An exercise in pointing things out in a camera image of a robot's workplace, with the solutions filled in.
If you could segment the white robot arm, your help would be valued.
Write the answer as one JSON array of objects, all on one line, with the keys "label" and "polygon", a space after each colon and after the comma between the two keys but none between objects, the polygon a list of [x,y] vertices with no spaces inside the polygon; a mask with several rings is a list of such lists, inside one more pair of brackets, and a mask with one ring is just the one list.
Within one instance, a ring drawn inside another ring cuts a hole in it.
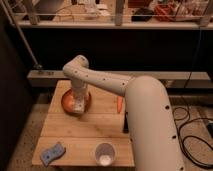
[{"label": "white robot arm", "polygon": [[71,80],[74,113],[85,111],[89,84],[125,98],[136,171],[184,171],[169,97],[158,79],[94,71],[82,55],[65,64],[63,73]]}]

